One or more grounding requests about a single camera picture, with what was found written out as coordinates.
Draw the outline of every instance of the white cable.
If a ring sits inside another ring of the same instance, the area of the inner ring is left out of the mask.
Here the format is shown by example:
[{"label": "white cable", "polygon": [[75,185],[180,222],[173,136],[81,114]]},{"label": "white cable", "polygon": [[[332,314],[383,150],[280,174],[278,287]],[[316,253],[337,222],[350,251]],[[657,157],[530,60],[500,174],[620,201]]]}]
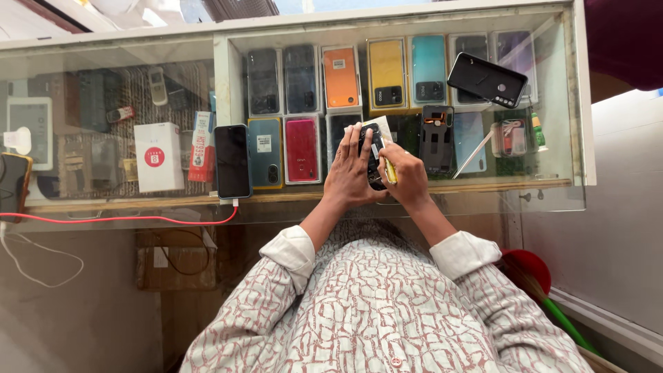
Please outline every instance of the white cable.
[{"label": "white cable", "polygon": [[7,243],[5,242],[5,230],[6,230],[6,229],[7,229],[7,223],[6,223],[6,222],[2,222],[2,223],[0,223],[0,242],[2,243],[2,246],[5,248],[5,251],[7,252],[7,254],[9,254],[9,256],[11,256],[12,259],[14,259],[14,262],[16,263],[16,268],[19,269],[19,272],[21,273],[21,275],[24,275],[27,279],[29,279],[29,280],[31,280],[31,281],[34,281],[34,282],[36,282],[36,283],[38,283],[38,284],[41,284],[41,285],[43,285],[43,286],[45,286],[45,287],[53,288],[53,287],[62,286],[62,285],[64,285],[65,283],[67,283],[67,282],[69,282],[69,281],[75,279],[76,276],[78,276],[78,274],[81,273],[81,271],[83,271],[83,267],[85,267],[85,263],[83,262],[83,259],[79,258],[78,256],[75,256],[75,255],[73,255],[73,254],[69,254],[69,253],[66,253],[66,252],[61,252],[61,251],[59,251],[59,250],[49,249],[49,248],[47,248],[46,246],[41,246],[40,244],[36,244],[36,243],[30,241],[27,237],[25,237],[25,236],[22,235],[22,234],[14,233],[14,234],[16,234],[18,237],[21,237],[21,238],[24,239],[26,242],[28,242],[28,243],[30,243],[30,244],[32,244],[32,245],[35,245],[35,246],[38,247],[38,248],[42,248],[42,249],[47,250],[47,251],[49,251],[49,252],[54,252],[54,253],[64,254],[64,255],[66,255],[66,256],[70,256],[70,257],[72,257],[72,258],[76,258],[78,261],[81,262],[81,268],[78,270],[78,272],[76,272],[75,275],[73,275],[72,277],[69,277],[68,279],[64,280],[63,282],[61,282],[61,283],[59,283],[59,284],[57,284],[57,285],[49,285],[49,284],[47,284],[47,283],[44,283],[44,282],[39,281],[38,279],[36,279],[36,278],[30,276],[29,274],[25,273],[25,272],[23,271],[23,269],[21,269],[21,265],[19,264],[18,259],[14,256],[14,254],[12,254],[12,253],[9,251],[9,247],[7,246]]}]

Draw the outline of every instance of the man's right hand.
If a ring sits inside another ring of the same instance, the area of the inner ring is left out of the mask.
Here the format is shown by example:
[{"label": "man's right hand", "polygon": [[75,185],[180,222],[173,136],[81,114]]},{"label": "man's right hand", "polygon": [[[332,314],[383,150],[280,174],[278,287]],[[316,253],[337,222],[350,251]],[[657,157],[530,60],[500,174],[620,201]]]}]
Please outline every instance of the man's right hand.
[{"label": "man's right hand", "polygon": [[[385,147],[380,149],[378,172],[389,194],[394,196],[410,214],[422,206],[433,202],[428,194],[428,176],[424,162],[403,150],[393,141],[385,139]],[[387,181],[385,157],[396,168],[398,182],[393,185]]]}]

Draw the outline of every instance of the hand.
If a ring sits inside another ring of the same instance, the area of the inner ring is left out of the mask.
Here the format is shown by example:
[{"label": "hand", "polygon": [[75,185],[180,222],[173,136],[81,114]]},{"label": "hand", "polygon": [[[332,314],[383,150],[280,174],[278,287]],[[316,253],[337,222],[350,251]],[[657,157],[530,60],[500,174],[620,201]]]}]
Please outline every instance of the hand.
[{"label": "hand", "polygon": [[[388,139],[385,139],[385,147],[380,149],[379,156],[378,171],[389,194],[394,196],[410,215],[413,210],[433,202],[428,194],[428,176],[421,159],[407,153]],[[396,168],[398,182],[395,185],[387,182],[385,157]]]},{"label": "hand", "polygon": [[343,208],[373,203],[387,197],[386,190],[374,190],[369,185],[367,169],[371,156],[373,130],[366,131],[366,141],[359,153],[359,132],[361,123],[345,128],[345,137],[336,151],[336,158],[325,181],[323,200],[332,201]]}]

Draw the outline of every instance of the white cloth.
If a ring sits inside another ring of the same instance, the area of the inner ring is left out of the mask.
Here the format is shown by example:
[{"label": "white cloth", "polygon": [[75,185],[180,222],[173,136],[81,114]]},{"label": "white cloth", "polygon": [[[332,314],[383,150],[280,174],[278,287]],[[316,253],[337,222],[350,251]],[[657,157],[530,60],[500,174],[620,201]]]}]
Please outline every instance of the white cloth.
[{"label": "white cloth", "polygon": [[314,256],[300,227],[283,230],[182,371],[591,372],[490,264],[494,242],[454,234],[431,249],[437,266],[414,245],[385,222],[349,220]]}]

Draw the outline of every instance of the red phone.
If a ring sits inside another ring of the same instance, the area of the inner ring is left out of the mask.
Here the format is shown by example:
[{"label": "red phone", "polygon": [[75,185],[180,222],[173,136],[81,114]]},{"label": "red phone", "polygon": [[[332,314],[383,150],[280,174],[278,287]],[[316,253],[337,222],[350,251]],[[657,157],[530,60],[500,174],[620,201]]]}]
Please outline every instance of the red phone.
[{"label": "red phone", "polygon": [[286,122],[286,154],[289,181],[318,179],[316,124],[311,119]]}]

